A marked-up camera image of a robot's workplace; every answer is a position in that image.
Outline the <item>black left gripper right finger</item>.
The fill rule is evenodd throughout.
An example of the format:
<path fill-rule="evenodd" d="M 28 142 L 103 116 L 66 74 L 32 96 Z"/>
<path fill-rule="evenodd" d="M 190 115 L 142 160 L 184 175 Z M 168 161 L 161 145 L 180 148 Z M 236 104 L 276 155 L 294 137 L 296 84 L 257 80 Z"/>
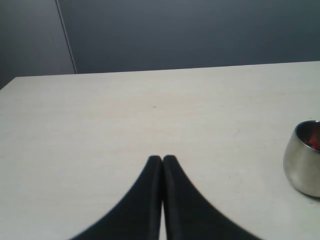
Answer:
<path fill-rule="evenodd" d="M 224 216 L 196 189 L 174 155 L 163 158 L 168 240 L 258 240 Z"/>

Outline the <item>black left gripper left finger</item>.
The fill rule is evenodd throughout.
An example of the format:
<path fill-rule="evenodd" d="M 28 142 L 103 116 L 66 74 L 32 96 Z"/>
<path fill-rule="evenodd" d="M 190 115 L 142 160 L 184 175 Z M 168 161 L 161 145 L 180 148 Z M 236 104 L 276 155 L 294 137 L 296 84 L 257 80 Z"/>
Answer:
<path fill-rule="evenodd" d="M 100 220 L 74 240 L 158 240 L 160 234 L 163 162 L 148 158 L 126 195 Z"/>

